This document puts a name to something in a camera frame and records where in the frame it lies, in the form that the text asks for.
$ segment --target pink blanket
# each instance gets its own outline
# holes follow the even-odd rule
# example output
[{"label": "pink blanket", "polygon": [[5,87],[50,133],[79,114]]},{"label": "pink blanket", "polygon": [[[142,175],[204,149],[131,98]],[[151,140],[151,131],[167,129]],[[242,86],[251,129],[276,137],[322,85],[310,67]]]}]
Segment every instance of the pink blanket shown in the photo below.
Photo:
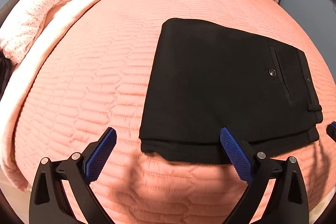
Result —
[{"label": "pink blanket", "polygon": [[[45,17],[42,17],[45,25],[43,23],[38,26],[41,29],[44,26],[43,32],[38,36],[22,63],[15,67],[0,100],[1,168],[13,185],[21,190],[26,189],[28,182],[15,163],[12,136],[22,104],[37,73],[53,48],[70,27],[98,1],[100,0],[71,0],[56,6]],[[20,16],[18,12],[19,10],[16,9],[16,16]],[[15,33],[13,36],[16,42],[19,38]]]},{"label": "pink blanket", "polygon": [[[172,17],[212,21],[306,53],[323,107],[320,140],[278,158],[298,159],[310,208],[317,205],[336,184],[331,171],[336,168],[336,144],[326,135],[327,124],[336,119],[336,86],[309,37],[272,0],[99,1],[46,59],[22,105],[10,162],[17,185],[33,182],[41,158],[66,159],[111,126],[117,144],[91,188],[116,223],[223,222],[246,187],[232,166],[167,162],[140,150],[139,127],[156,44],[162,23]],[[262,215],[272,186],[254,220]],[[70,203],[83,221],[73,197]]]}]

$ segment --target pink polka dot pillow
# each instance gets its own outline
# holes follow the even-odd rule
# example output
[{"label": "pink polka dot pillow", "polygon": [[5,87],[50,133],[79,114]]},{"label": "pink polka dot pillow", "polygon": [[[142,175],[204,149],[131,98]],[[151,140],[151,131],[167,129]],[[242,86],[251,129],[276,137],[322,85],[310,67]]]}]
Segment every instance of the pink polka dot pillow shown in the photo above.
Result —
[{"label": "pink polka dot pillow", "polygon": [[0,49],[19,64],[41,34],[48,12],[70,0],[20,0],[0,28]]}]

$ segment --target black pants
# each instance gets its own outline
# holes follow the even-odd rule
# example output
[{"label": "black pants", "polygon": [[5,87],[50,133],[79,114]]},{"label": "black pants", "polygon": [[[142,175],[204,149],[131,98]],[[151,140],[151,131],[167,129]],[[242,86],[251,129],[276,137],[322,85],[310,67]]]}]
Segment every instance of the black pants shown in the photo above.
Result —
[{"label": "black pants", "polygon": [[142,152],[230,163],[221,128],[276,156],[319,139],[322,108],[305,54],[208,21],[162,25],[140,128]]}]

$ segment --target black bracket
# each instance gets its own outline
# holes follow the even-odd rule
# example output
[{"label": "black bracket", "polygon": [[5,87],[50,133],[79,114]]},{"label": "black bracket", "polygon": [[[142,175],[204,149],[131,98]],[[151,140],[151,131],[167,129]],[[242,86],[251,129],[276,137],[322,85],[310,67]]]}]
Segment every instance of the black bracket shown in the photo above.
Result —
[{"label": "black bracket", "polygon": [[88,224],[114,224],[89,184],[98,178],[116,141],[116,131],[107,128],[82,154],[73,153],[67,160],[55,162],[43,158],[31,190],[29,223],[83,224],[75,218],[64,192],[62,180],[68,180]]},{"label": "black bracket", "polygon": [[[101,138],[90,143],[83,153],[76,152],[67,160],[55,162],[43,158],[31,192],[29,223],[83,224],[75,218],[64,192],[62,180],[68,180],[88,224],[113,224],[113,220],[102,208],[89,184],[98,178],[116,140],[116,131],[108,128]],[[240,161],[231,160],[240,176],[241,159],[248,163],[247,173],[241,178],[247,178],[249,186],[223,224],[249,224],[270,179],[276,180],[275,186],[262,218],[254,224],[308,224],[307,193],[296,158],[270,159],[265,153],[254,153],[246,142],[237,142],[235,139],[231,141],[235,142],[233,146],[239,148],[234,150],[234,156],[238,159],[243,156]],[[225,145],[223,147],[231,159],[233,154],[230,154]]]}]

